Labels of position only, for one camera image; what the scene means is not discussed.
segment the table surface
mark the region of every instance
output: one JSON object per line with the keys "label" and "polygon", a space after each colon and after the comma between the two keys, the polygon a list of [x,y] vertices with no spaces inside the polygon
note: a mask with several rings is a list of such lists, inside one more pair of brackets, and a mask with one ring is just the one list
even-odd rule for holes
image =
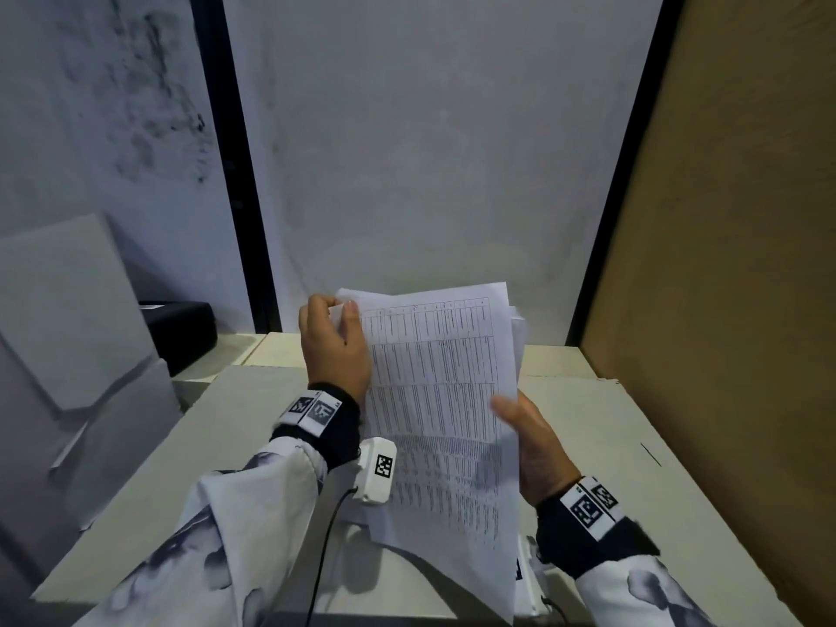
{"label": "table surface", "polygon": [[[36,590],[36,600],[102,600],[171,533],[185,494],[201,474],[239,467],[266,440],[276,405],[288,403],[305,386],[298,335],[269,334],[238,363],[186,412]],[[520,387],[540,406],[581,470],[611,486],[627,512],[648,529],[674,576],[718,624],[799,624],[623,388],[596,379],[580,350],[527,346]],[[338,473],[326,482],[279,596],[279,611],[307,609],[324,529],[344,489],[341,479]],[[534,534],[536,523],[534,510],[521,499],[520,533]],[[335,525],[328,555],[318,612],[496,619],[421,560],[371,543],[362,527]],[[549,577],[548,593],[573,624],[591,623],[562,573]]]}

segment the person's left hand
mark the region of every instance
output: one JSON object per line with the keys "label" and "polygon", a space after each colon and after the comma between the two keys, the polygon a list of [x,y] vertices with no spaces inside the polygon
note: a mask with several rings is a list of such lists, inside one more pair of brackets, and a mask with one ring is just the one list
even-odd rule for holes
{"label": "person's left hand", "polygon": [[299,308],[302,354],[308,368],[308,383],[330,383],[348,392],[363,405],[371,381],[371,358],[366,347],[357,303],[345,302],[341,337],[328,315],[328,308],[339,301],[325,295],[312,295],[308,305]]}

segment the brown cardboard wall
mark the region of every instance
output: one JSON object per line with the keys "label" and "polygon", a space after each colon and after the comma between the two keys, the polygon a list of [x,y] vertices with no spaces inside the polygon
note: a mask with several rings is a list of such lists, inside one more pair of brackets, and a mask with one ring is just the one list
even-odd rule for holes
{"label": "brown cardboard wall", "polygon": [[582,347],[836,624],[836,0],[685,2]]}

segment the black wristband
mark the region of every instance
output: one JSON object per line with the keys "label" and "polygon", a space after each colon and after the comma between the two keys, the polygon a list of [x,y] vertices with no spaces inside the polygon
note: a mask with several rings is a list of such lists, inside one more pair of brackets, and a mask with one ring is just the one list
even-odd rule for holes
{"label": "black wristband", "polygon": [[545,563],[552,563],[578,579],[605,561],[620,561],[639,554],[659,555],[659,548],[641,526],[626,516],[596,539],[561,502],[565,493],[552,495],[537,506],[537,544]]}
{"label": "black wristband", "polygon": [[278,437],[297,438],[310,444],[325,460],[328,470],[351,462],[360,454],[361,408],[351,394],[330,383],[311,383],[308,389],[327,392],[342,403],[328,425],[317,437],[297,425],[280,424],[270,440]]}

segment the white board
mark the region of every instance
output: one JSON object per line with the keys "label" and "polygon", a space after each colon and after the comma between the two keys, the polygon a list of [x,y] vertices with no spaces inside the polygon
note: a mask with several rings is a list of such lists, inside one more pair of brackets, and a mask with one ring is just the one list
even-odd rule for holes
{"label": "white board", "polygon": [[26,0],[138,297],[253,316],[189,0]]}
{"label": "white board", "polygon": [[662,0],[224,0],[279,309],[507,281],[565,341]]}

